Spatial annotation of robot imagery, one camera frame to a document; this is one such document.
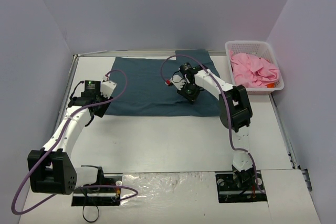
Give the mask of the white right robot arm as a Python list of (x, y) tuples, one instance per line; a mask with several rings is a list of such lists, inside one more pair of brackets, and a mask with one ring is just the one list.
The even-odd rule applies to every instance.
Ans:
[(233, 183), (244, 189), (254, 176), (254, 162), (249, 151), (249, 126), (253, 115), (247, 91), (234, 86), (213, 74), (204, 66), (192, 67), (188, 62), (173, 73), (168, 85), (175, 86), (177, 93), (194, 103), (201, 91), (207, 91), (218, 100), (220, 121), (229, 132), (233, 150)]

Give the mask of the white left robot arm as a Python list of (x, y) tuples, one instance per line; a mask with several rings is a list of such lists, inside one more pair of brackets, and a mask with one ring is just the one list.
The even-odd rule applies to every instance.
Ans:
[(106, 185), (101, 167), (74, 167), (71, 153), (82, 130), (95, 117), (104, 116), (117, 84), (110, 80), (86, 80), (82, 84), (80, 96), (70, 95), (65, 116), (50, 140), (28, 155), (30, 186), (35, 193), (70, 195), (84, 185), (93, 191)]

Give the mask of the teal blue t-shirt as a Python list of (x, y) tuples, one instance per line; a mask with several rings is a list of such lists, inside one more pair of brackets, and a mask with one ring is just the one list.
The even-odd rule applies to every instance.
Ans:
[(218, 74), (205, 49), (177, 50), (176, 60), (132, 59), (117, 57), (112, 65), (110, 80), (117, 84), (113, 96), (121, 95), (106, 110), (107, 115), (118, 116), (219, 116), (218, 100), (202, 91), (194, 103), (179, 95), (175, 87), (164, 84), (179, 66), (189, 62), (202, 63), (213, 74)]

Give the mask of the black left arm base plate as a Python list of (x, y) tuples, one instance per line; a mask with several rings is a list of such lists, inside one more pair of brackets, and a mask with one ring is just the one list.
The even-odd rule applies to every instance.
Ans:
[(115, 188), (76, 189), (72, 195), (71, 206), (119, 206), (120, 194), (121, 190)]

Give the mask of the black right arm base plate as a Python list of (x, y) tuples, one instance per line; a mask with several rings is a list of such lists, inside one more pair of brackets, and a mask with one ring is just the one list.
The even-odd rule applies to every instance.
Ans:
[(220, 204), (267, 202), (267, 195), (257, 188), (252, 173), (243, 176), (237, 172), (216, 173), (215, 179)]

